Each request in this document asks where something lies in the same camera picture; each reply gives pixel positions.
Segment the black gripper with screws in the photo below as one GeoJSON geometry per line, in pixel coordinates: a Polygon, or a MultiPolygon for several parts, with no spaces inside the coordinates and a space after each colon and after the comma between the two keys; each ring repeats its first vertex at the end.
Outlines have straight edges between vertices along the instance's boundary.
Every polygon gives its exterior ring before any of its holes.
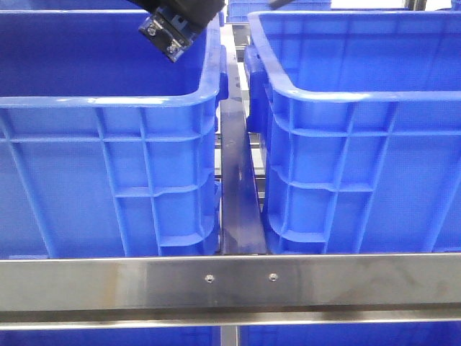
{"type": "Polygon", "coordinates": [[[173,63],[189,50],[224,7],[222,0],[134,0],[132,3],[149,13],[138,31],[173,63]]]}

